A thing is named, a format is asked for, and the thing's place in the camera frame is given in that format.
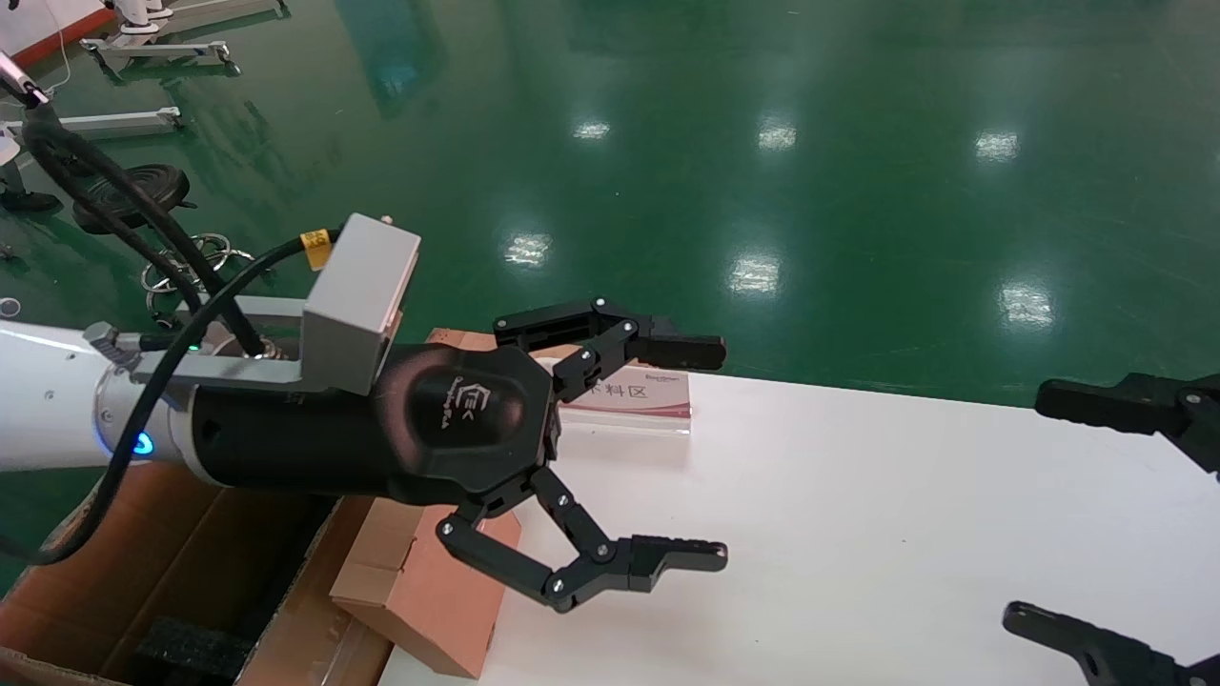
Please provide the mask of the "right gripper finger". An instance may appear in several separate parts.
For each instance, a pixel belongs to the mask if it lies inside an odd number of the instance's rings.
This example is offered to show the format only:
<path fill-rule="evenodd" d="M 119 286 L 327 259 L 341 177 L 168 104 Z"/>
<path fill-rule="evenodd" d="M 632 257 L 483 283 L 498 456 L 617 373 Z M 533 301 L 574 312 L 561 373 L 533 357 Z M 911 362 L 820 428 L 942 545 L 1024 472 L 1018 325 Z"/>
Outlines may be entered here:
<path fill-rule="evenodd" d="M 1219 474 L 1219 376 L 1128 374 L 1100 387 L 1047 378 L 1036 413 L 1125 435 L 1161 435 L 1204 474 Z"/>
<path fill-rule="evenodd" d="M 1027 602 L 1006 604 L 1003 627 L 1072 658 L 1089 685 L 1219 684 L 1219 655 L 1183 665 L 1137 638 Z"/>

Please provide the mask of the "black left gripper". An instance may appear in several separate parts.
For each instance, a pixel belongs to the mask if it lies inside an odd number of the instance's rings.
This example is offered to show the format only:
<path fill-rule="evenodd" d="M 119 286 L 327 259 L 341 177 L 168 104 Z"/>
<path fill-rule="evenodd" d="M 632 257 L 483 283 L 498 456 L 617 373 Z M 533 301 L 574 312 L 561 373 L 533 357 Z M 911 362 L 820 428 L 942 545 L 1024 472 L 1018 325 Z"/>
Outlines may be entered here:
<path fill-rule="evenodd" d="M 203 386 L 192 402 L 195 471 L 231 488 L 464 502 L 437 526 L 449 555 L 561 614 L 606 591 L 649 594 L 667 570 L 722 572 L 730 560 L 722 542 L 610 540 L 558 474 L 540 465 L 554 398 L 575 402 L 632 361 L 719 371 L 723 338 L 680 332 L 666 317 L 604 298 L 505 315 L 494 338 L 514 347 L 393 347 L 366 394 Z M 577 350 L 555 364 L 551 377 L 527 354 L 560 345 Z M 577 553 L 561 569 L 478 529 L 531 496 Z"/>

